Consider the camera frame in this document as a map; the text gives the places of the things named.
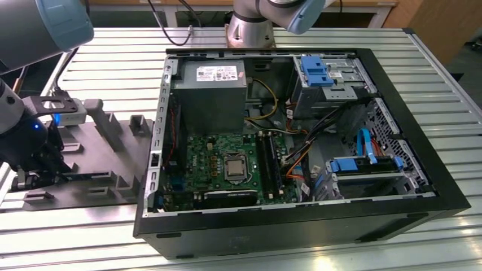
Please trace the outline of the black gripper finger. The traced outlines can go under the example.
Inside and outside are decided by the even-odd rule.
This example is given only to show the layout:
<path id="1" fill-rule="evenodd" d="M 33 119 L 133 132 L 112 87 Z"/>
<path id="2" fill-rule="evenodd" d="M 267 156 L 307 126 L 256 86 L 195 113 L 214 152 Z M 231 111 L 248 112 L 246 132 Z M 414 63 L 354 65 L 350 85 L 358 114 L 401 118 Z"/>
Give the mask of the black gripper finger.
<path id="1" fill-rule="evenodd" d="M 57 183 L 68 182 L 68 178 L 63 174 L 52 174 L 40 172 L 40 174 L 29 173 L 21 169 L 16 173 L 11 184 L 12 191 L 28 191 L 52 186 Z"/>

